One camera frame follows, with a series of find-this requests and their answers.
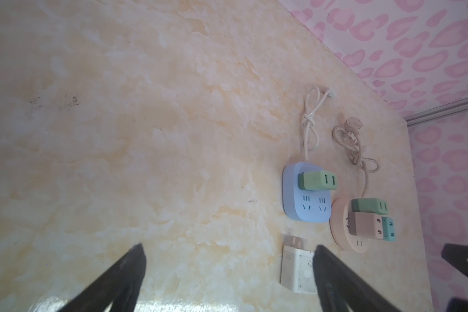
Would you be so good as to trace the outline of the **teal plug adapter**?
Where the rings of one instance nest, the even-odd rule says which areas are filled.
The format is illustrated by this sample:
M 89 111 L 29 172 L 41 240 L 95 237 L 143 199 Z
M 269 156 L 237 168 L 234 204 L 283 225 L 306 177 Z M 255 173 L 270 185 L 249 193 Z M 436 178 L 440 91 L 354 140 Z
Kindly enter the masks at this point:
M 383 240 L 389 242 L 396 241 L 395 223 L 392 218 L 382 216 Z

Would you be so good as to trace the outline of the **light green plug adapter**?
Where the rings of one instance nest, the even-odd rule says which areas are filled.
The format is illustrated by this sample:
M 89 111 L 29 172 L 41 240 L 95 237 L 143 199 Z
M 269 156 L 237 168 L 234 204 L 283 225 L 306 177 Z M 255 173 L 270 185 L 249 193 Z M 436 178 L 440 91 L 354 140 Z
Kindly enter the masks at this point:
M 298 175 L 298 186 L 305 191 L 334 191 L 337 178 L 333 172 L 318 170 L 303 172 Z

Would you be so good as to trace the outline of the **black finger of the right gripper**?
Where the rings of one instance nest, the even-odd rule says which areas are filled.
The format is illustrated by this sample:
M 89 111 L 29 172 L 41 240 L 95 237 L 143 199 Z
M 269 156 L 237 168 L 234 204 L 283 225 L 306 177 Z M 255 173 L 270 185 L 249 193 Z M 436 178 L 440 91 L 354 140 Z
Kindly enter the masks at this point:
M 441 251 L 442 258 L 468 278 L 468 246 L 445 244 Z M 446 311 L 468 311 L 468 300 L 451 298 Z

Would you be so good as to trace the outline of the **pink plug adapter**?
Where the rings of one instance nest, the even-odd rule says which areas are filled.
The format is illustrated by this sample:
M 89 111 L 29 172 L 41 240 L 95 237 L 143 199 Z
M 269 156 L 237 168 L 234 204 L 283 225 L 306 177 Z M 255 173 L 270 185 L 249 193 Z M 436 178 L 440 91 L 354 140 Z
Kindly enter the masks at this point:
M 382 217 L 374 213 L 349 212 L 348 231 L 351 235 L 382 240 L 384 229 Z

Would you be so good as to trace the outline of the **white square plug adapter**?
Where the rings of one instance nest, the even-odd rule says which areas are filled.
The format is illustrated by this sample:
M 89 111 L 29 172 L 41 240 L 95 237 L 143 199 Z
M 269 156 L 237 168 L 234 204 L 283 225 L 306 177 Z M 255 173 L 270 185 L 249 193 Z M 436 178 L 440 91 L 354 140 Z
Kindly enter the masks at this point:
M 280 284 L 294 293 L 316 295 L 314 255 L 303 249 L 302 238 L 287 236 L 283 241 Z

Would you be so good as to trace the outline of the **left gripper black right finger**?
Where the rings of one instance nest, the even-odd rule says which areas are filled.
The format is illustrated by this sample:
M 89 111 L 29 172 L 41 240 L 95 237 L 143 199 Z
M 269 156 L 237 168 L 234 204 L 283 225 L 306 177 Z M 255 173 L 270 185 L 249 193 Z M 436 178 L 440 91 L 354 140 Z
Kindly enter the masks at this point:
M 323 311 L 398 311 L 323 245 L 313 256 L 317 294 Z

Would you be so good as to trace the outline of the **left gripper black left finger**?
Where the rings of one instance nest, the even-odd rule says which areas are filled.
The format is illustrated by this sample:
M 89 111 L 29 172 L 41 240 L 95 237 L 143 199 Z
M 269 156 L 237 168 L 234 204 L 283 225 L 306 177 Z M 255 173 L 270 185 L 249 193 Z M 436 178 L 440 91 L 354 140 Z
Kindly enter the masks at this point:
M 145 272 L 146 255 L 139 243 L 60 310 L 134 311 Z

